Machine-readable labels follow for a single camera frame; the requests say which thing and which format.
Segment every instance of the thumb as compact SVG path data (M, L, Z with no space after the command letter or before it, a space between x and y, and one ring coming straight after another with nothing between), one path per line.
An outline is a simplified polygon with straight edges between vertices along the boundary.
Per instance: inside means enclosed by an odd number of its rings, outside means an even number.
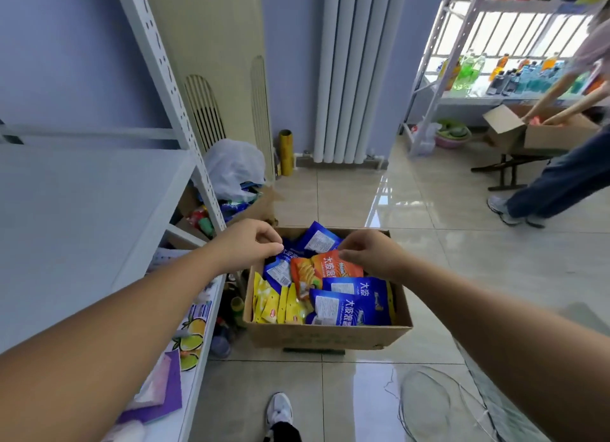
M265 259L276 256L284 250L284 245L281 243L260 243L259 245Z
M362 266L364 259L364 251L355 251L353 249L343 249L339 251L339 258L352 264Z

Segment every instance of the radiator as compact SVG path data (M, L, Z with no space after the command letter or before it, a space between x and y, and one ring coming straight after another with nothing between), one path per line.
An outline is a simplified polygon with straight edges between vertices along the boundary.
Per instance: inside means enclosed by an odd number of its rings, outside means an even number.
M314 161L361 164L404 0L324 0Z

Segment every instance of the jeans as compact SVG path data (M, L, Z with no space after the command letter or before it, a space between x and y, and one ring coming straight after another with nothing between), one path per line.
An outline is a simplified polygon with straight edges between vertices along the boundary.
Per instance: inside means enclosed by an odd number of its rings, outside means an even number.
M548 219L598 190L610 186L610 126L545 167L506 206L511 217Z
M263 442L301 442L299 431L290 423L275 423L269 432Z

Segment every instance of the sneaker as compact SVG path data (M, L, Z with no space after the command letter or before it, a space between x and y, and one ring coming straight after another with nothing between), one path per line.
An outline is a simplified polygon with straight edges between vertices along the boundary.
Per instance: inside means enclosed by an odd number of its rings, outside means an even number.
M510 227L514 227L515 225L519 225L524 221L522 217L518 219L511 217L508 213L508 207L506 206L506 201L504 198L500 198L499 196L490 196L487 199L487 207L491 209L494 213L499 215L499 218L502 219L502 222L507 224Z
M529 215L528 217L525 217L525 223L527 223L530 227L546 228L545 222L546 219L544 217L538 217L537 215Z
M275 423L283 421L292 424L292 405L288 396L283 392L277 392L271 396L267 405L267 430Z

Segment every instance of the hand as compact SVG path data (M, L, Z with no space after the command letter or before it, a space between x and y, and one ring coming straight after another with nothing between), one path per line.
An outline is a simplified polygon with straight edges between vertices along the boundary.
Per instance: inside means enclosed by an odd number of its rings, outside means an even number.
M562 115L561 113L559 113L559 114L556 114L556 115L548 118L545 122L542 123L542 125L553 126L553 125L557 125L557 124L563 124L564 122L566 122L566 120L567 120L567 117Z
M339 245L339 257L360 265L368 274L400 284L406 252L377 230L357 230Z
M282 238L266 222L244 219L203 246L218 275L248 269L282 252Z

